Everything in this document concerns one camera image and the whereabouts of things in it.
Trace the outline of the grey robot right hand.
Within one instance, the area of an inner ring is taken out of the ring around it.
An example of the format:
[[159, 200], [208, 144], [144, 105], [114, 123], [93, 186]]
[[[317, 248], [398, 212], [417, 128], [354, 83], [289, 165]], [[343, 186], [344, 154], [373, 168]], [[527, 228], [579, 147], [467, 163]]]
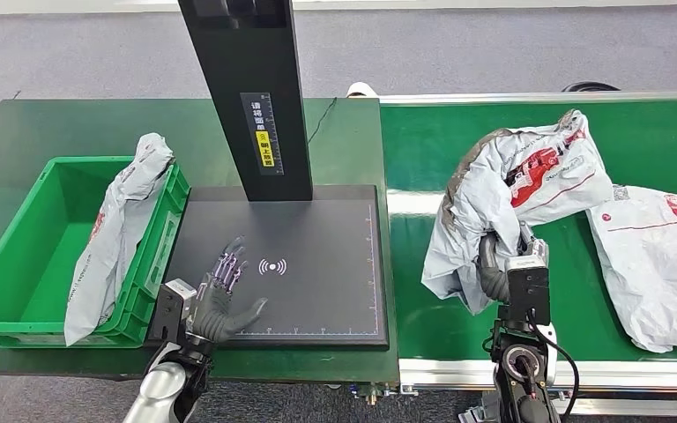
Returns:
[[[519, 222], [519, 241], [517, 256], [505, 259], [504, 269], [522, 270], [530, 268], [547, 268], [549, 263], [549, 248], [547, 243], [537, 238], [531, 227], [524, 221]], [[485, 269], [497, 267], [495, 247], [497, 233], [489, 232], [480, 240], [479, 266]]]

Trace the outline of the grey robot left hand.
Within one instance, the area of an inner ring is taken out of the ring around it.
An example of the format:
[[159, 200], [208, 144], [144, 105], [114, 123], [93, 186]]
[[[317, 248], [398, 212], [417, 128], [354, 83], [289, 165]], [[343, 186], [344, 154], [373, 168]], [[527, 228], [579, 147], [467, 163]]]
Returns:
[[257, 299], [241, 313], [232, 314], [230, 311], [234, 286], [247, 267], [247, 262], [242, 260], [244, 251], [244, 238], [234, 238], [202, 277], [196, 306], [189, 318], [192, 335], [219, 344], [247, 329], [263, 313], [267, 298]]

